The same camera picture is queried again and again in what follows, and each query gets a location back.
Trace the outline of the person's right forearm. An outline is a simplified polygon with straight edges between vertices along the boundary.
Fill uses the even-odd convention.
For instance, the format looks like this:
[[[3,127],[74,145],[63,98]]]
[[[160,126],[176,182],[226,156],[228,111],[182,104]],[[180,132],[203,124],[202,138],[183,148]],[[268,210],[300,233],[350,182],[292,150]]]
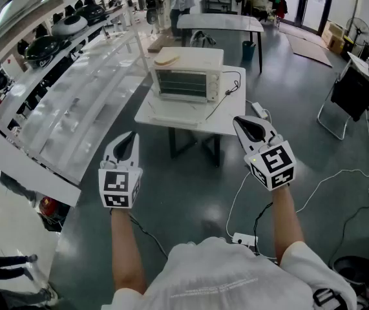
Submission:
[[[280,264],[288,247],[295,242],[304,242],[304,236],[289,187],[282,186],[271,194],[275,255]]]

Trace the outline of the black-framed glass window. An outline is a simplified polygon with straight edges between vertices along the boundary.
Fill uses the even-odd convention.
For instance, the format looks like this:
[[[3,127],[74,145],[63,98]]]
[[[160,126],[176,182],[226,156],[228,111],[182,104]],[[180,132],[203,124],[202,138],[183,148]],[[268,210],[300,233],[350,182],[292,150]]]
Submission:
[[[288,13],[282,20],[320,36],[327,22],[332,0],[285,0]]]

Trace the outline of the white long workbench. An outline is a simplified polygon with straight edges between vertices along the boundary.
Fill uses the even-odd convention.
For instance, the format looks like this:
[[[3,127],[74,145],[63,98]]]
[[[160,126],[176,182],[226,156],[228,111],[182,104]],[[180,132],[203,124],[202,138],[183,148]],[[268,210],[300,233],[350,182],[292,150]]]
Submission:
[[[41,167],[25,155],[0,155],[0,170],[27,189],[40,192],[75,207],[81,191],[76,186]]]

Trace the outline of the black round cooker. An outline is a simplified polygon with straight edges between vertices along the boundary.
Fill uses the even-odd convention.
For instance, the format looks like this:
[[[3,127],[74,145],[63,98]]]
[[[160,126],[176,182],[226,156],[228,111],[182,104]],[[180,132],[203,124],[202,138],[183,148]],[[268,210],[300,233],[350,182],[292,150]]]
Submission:
[[[343,256],[336,259],[332,269],[351,285],[364,285],[369,279],[369,259],[360,256]]]

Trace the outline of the stack of cardboard boxes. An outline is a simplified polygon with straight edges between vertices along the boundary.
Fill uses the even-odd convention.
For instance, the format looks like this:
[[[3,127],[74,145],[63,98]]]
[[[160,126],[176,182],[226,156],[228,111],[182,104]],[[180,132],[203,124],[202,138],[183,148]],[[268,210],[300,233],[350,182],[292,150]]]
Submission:
[[[321,36],[326,48],[335,54],[341,54],[343,50],[352,51],[354,42],[345,35],[345,29],[327,21]]]

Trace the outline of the green waste bin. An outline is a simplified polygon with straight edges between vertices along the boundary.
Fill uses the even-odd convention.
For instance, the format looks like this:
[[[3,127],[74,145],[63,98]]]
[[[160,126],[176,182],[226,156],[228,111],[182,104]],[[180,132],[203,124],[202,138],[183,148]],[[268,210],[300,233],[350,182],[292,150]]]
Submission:
[[[252,41],[242,42],[242,61],[251,62],[255,53],[256,44]]]

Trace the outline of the bread slice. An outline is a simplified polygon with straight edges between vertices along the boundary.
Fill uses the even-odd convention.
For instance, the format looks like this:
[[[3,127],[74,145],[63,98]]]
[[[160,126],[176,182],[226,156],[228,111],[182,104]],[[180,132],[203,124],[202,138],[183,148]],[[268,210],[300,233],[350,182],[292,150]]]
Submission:
[[[171,65],[171,64],[175,63],[179,59],[180,59],[180,55],[175,54],[175,53],[167,52],[167,53],[164,53],[164,54],[158,54],[154,58],[154,65],[167,66],[167,65]]]

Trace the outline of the red bag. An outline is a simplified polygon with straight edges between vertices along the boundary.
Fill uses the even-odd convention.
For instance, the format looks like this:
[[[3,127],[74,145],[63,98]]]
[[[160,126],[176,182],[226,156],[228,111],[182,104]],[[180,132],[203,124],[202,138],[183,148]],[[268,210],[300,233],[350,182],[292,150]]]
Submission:
[[[39,203],[39,211],[43,216],[53,217],[59,211],[59,203],[53,198],[44,196]]]

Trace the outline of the black lidded pot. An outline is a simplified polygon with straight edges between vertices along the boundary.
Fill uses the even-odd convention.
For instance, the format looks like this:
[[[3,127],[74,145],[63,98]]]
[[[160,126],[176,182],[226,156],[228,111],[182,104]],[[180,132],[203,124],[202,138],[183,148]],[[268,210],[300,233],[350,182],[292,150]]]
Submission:
[[[75,16],[83,17],[87,20],[89,26],[95,25],[104,21],[107,16],[105,10],[100,5],[85,5],[74,12]]]

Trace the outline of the black standing fan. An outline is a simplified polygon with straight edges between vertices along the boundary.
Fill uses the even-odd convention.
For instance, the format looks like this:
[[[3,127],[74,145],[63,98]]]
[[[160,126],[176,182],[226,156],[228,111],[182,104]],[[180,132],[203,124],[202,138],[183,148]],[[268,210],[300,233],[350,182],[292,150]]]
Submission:
[[[357,46],[369,43],[369,27],[358,17],[350,18],[346,23],[346,36]]]

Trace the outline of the white power strip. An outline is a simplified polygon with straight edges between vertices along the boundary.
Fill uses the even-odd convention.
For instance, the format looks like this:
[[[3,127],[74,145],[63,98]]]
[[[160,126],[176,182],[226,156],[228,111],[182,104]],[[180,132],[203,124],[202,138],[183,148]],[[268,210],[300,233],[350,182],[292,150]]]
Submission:
[[[251,104],[252,109],[255,111],[256,115],[262,119],[268,119],[269,114],[267,110],[264,109],[259,102],[254,102]]]
[[[258,241],[256,236],[252,236],[249,234],[243,234],[239,232],[235,232],[232,237],[232,242],[240,245],[245,245],[247,247],[253,247]]]

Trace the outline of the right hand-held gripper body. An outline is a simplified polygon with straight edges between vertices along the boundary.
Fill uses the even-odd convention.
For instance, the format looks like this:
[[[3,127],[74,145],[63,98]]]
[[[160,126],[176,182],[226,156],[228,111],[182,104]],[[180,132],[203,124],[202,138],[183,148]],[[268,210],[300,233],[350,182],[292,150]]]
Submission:
[[[243,149],[251,174],[267,190],[274,191],[295,179],[297,161],[290,144],[280,134],[258,141],[243,136]]]

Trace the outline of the grey backpack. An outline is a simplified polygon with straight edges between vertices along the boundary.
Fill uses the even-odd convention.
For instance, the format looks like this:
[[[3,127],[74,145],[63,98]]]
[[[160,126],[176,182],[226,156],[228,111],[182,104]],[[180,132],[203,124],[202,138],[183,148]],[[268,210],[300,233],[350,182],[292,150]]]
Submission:
[[[198,48],[213,48],[216,41],[202,30],[196,30],[191,36],[189,46]]]

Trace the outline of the white marble small table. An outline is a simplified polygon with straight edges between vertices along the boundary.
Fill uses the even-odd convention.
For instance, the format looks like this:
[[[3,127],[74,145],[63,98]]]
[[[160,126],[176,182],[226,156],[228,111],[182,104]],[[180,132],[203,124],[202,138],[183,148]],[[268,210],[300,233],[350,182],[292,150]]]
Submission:
[[[172,159],[198,143],[196,133],[204,133],[201,146],[210,157],[213,165],[220,166],[220,140],[222,136],[235,136],[233,118],[246,112],[246,69],[224,66],[221,76],[219,100],[217,103],[204,103],[208,106],[205,120],[197,127],[172,125],[155,121],[149,117],[151,110],[148,99],[157,97],[152,87],[143,100],[134,120],[137,123],[167,128],[169,151]]]

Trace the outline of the silver lidded pot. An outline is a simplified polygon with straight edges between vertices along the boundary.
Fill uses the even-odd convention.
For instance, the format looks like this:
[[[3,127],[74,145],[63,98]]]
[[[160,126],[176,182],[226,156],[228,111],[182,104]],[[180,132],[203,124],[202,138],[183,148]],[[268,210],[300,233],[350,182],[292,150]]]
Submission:
[[[52,27],[52,35],[56,37],[71,37],[82,31],[88,25],[87,20],[79,15],[70,15],[59,20]]]

